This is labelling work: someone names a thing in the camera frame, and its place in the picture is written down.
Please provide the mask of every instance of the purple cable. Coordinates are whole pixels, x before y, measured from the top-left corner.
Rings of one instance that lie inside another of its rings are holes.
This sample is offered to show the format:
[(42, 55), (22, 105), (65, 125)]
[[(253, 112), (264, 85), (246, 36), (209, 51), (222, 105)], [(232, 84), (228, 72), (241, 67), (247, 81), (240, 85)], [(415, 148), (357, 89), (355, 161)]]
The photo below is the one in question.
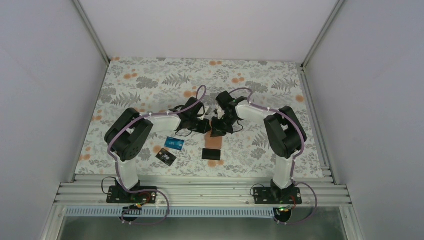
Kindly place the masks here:
[[(280, 112), (280, 111), (278, 111), (278, 110), (275, 110), (275, 109), (272, 109), (272, 108), (267, 108), (267, 107), (264, 107), (264, 106), (261, 106), (261, 105), (258, 105), (258, 104), (255, 104), (255, 103), (253, 103), (252, 101), (251, 101), (251, 97), (252, 97), (252, 95), (253, 95), (253, 91), (250, 89), (250, 88), (248, 88), (248, 87), (239, 87), (239, 88), (236, 88), (236, 89), (234, 89), (234, 90), (232, 90), (232, 91), (230, 91), (229, 93), (230, 94), (232, 94), (232, 93), (234, 93), (235, 91), (238, 91), (238, 90), (247, 90), (247, 91), (249, 91), (250, 92), (250, 94), (249, 94), (249, 96), (247, 97), (247, 102), (250, 104), (250, 105), (252, 105), (253, 107), (255, 107), (255, 108), (258, 108), (258, 109), (261, 109), (261, 110), (264, 110), (264, 111), (271, 111), (271, 112), (273, 112), (273, 113), (276, 113), (276, 114), (280, 114), (283, 118), (285, 118), (285, 119), (287, 119), (290, 123), (291, 123), (291, 125), (293, 125), (293, 127), (296, 129), (296, 131), (297, 131), (297, 133), (299, 134), (299, 137), (300, 137), (300, 141), (301, 141), (301, 149), (300, 149), (300, 151), (299, 151), (299, 153), (297, 153), (296, 155), (294, 155), (293, 156), (293, 164), (291, 165), (291, 170), (290, 170), (290, 180), (291, 180), (291, 183), (292, 184), (294, 184), (295, 186), (298, 186), (298, 185), (300, 185), (300, 184), (303, 184), (303, 185), (305, 185), (305, 186), (307, 186), (311, 191), (312, 191), (312, 193), (313, 193), (313, 196), (314, 196), (314, 198), (315, 198), (315, 207), (313, 208), (313, 210), (312, 210), (312, 213), (309, 215), (309, 216), (307, 216), (305, 219), (303, 219), (303, 220), (301, 220), (301, 221), (297, 221), (297, 222), (292, 222), (292, 223), (287, 223), (287, 222), (284, 222), (284, 225), (297, 225), (297, 224), (301, 224), (301, 223), (304, 223), (305, 221), (307, 221), (308, 219), (310, 219), (314, 214), (315, 214), (315, 212), (317, 211), (317, 207), (318, 207), (318, 198), (317, 198), (317, 194), (315, 193), (315, 191), (312, 189), (312, 187), (310, 186), (310, 185), (308, 185), (307, 183), (305, 183), (305, 182), (296, 182), (295, 181), (295, 179), (293, 178), (293, 175), (294, 175), (294, 173), (295, 173), (295, 163), (296, 163), (296, 161), (295, 161), (295, 159), (297, 158), (297, 157), (299, 157), (303, 152), (304, 152), (304, 150), (305, 150), (305, 139), (304, 139), (304, 136), (303, 136), (303, 134), (302, 134), (302, 132), (301, 132), (301, 129), (299, 128), (299, 126), (297, 126), (296, 125), (296, 123), (289, 117), (289, 116), (287, 116), (286, 114), (284, 114), (284, 113), (282, 113), (282, 112)], [(274, 217), (274, 220), (278, 223), (278, 224), (280, 224), (280, 222)]]
[[(109, 145), (107, 146), (107, 154), (109, 154), (114, 160), (115, 160), (115, 169), (116, 169), (116, 175), (117, 175), (117, 180), (119, 181), (119, 183), (120, 183), (120, 185), (122, 186), (122, 188), (127, 192), (127, 193), (130, 193), (130, 194), (138, 194), (138, 193), (144, 193), (144, 192), (155, 192), (155, 193), (159, 193), (159, 194), (161, 194), (164, 198), (165, 198), (165, 200), (166, 200), (166, 208), (167, 208), (167, 210), (166, 210), (166, 214), (165, 214), (165, 216), (161, 219), (161, 220), (159, 220), (159, 221), (157, 221), (157, 222), (154, 222), (154, 223), (134, 223), (134, 225), (147, 225), (147, 226), (152, 226), (152, 225), (156, 225), (156, 224), (160, 224), (160, 223), (162, 223), (167, 217), (168, 217), (168, 215), (169, 215), (169, 212), (170, 212), (170, 201), (168, 200), (168, 198), (167, 198), (167, 196), (163, 193), (163, 192), (161, 192), (161, 191), (159, 191), (159, 190), (156, 190), (156, 189), (144, 189), (144, 190), (138, 190), (138, 191), (131, 191), (131, 190), (129, 190), (129, 189), (127, 189), (125, 186), (124, 186), (124, 183), (122, 182), (122, 179), (121, 179), (121, 173), (120, 173), (120, 170), (119, 170), (119, 165), (118, 165), (118, 157), (117, 156), (115, 156), (113, 153), (112, 153), (112, 151), (111, 151), (111, 148), (112, 148), (112, 146), (114, 145), (114, 143), (117, 141), (117, 139), (126, 131), (126, 130), (128, 130), (132, 125), (134, 125), (136, 122), (138, 122), (138, 121), (140, 121), (140, 120), (142, 120), (142, 119), (144, 119), (144, 118), (147, 118), (147, 117), (154, 117), (154, 116), (167, 116), (167, 115), (177, 115), (177, 114), (180, 114), (180, 113), (183, 113), (183, 112), (185, 112), (185, 111), (187, 111), (187, 110), (189, 110), (189, 109), (191, 109), (191, 108), (193, 108), (194, 106), (196, 106), (198, 103), (200, 103), (202, 100), (203, 100), (203, 98), (205, 97), (205, 95), (206, 95), (206, 86), (205, 85), (201, 85), (198, 89), (197, 89), (197, 92), (196, 92), (196, 97), (199, 95), (199, 91), (200, 91), (200, 89), (202, 89), (202, 88), (204, 88), (204, 92), (203, 92), (203, 95), (200, 97), (200, 99), (199, 100), (197, 100), (195, 103), (193, 103), (192, 105), (190, 105), (189, 107), (187, 107), (187, 108), (184, 108), (184, 109), (182, 109), (182, 110), (180, 110), (180, 111), (176, 111), (176, 112), (158, 112), (158, 113), (150, 113), (150, 114), (145, 114), (145, 115), (142, 115), (142, 116), (139, 116), (139, 117), (137, 117), (136, 119), (134, 119), (134, 120), (132, 120), (128, 125), (126, 125), (121, 131), (119, 131), (118, 132), (118, 134), (112, 139), (112, 141), (110, 141), (110, 143), (109, 143)], [(125, 214), (126, 212), (124, 211), (123, 213), (122, 213), (122, 216), (121, 216), (121, 220), (122, 220), (122, 223), (125, 223), (125, 222), (127, 222), (127, 223), (130, 223), (130, 222), (128, 222), (128, 221), (125, 221), (124, 220), (124, 214)]]

